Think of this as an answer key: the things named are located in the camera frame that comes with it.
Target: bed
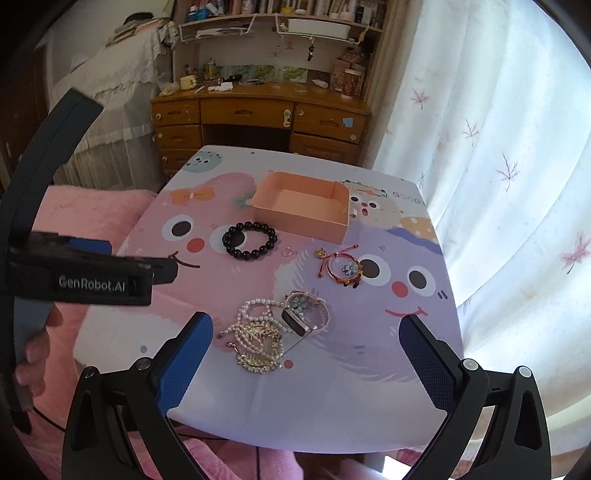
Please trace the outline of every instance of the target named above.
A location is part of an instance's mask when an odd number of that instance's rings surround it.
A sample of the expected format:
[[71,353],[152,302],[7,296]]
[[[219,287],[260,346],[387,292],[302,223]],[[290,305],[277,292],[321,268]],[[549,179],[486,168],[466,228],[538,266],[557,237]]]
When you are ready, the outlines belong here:
[[75,88],[105,110],[58,170],[55,184],[157,192],[164,177],[153,140],[150,99],[170,77],[170,50],[159,30],[152,29],[104,48],[56,83],[50,108]]

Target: pink box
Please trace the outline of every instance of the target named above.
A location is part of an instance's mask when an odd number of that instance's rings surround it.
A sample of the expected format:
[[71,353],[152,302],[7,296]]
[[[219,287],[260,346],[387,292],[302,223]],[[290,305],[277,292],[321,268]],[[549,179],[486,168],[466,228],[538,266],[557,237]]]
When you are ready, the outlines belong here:
[[337,181],[275,171],[262,180],[251,205],[257,222],[335,244],[349,227],[349,189]]

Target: finger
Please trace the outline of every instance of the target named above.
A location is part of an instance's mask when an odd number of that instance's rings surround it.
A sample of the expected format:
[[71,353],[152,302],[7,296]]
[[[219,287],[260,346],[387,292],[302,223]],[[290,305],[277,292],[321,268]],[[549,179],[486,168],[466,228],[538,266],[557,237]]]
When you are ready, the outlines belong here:
[[16,367],[14,374],[23,387],[29,387],[43,380],[45,376],[45,360],[36,364],[21,364]]
[[45,360],[49,356],[49,351],[49,333],[47,333],[47,329],[44,328],[28,341],[27,348],[25,350],[27,362],[30,364],[36,364],[41,360]]
[[45,380],[41,379],[39,382],[33,383],[33,385],[29,387],[29,390],[33,397],[38,397],[45,391]]
[[49,313],[49,317],[47,317],[46,325],[49,327],[59,327],[62,323],[64,323],[64,317],[60,309],[54,305]]

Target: cartoon eye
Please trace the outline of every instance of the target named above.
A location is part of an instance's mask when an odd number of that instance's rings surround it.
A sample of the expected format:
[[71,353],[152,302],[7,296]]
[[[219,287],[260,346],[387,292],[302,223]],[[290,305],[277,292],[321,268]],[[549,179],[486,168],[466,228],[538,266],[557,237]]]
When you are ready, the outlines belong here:
[[424,267],[411,267],[408,270],[408,283],[410,287],[423,297],[430,297],[435,293],[435,278]]
[[[223,246],[222,237],[231,226],[233,225],[219,226],[209,236],[209,244],[216,252],[226,255],[228,254],[226,252],[226,247]],[[236,232],[234,237],[232,237],[232,246],[234,248],[242,248],[244,245],[246,245],[246,240],[248,240],[248,236],[245,230],[242,232]]]
[[188,215],[177,215],[162,227],[162,236],[171,242],[182,240],[193,230],[193,219]]
[[381,287],[390,281],[392,272],[386,261],[377,255],[363,255],[359,257],[363,270],[363,281],[374,287]]

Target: black bracket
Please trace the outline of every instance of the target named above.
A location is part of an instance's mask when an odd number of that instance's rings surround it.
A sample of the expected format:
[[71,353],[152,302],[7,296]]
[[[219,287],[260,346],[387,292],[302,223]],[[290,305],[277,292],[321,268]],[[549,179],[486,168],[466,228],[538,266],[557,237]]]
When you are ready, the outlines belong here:
[[531,370],[512,374],[460,360],[416,315],[404,317],[400,344],[435,408],[447,412],[404,480],[447,480],[464,452],[480,413],[494,406],[488,430],[463,480],[548,480],[550,440],[540,392]]
[[140,358],[129,370],[101,374],[83,370],[66,426],[63,480],[148,479],[126,432],[128,408],[163,478],[209,480],[166,417],[177,407],[213,337],[209,315],[196,313],[153,359]]

